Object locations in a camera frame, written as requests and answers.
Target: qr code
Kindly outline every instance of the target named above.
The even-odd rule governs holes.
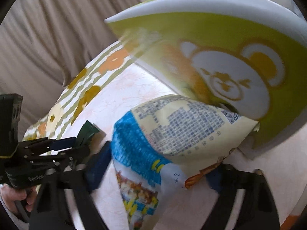
[[[228,119],[228,121],[231,124],[236,122],[241,117],[241,115],[227,111],[227,110],[223,110],[222,113],[224,114],[224,116]]]

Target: crumpled wrapper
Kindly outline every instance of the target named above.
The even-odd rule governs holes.
[[[127,112],[111,143],[130,229],[152,229],[178,190],[216,168],[258,122],[179,95]]]

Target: snack bag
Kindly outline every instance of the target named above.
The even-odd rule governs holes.
[[[129,228],[152,229],[171,195],[217,167],[257,124],[179,95],[128,111],[111,149]]]

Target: brown curtain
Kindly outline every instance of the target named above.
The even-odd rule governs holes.
[[[16,0],[0,26],[0,93],[24,97],[18,137],[116,41],[103,22],[138,0]]]

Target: human hand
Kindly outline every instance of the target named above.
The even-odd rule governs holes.
[[[1,197],[5,206],[7,206],[7,209],[11,211],[13,214],[18,215],[19,212],[15,206],[14,201],[27,199],[28,205],[26,205],[26,210],[28,212],[31,212],[37,196],[37,192],[36,192],[36,187],[31,187],[30,189],[31,192],[27,196],[27,192],[25,189],[22,190],[14,189],[9,187],[7,184],[1,187],[0,188]]]

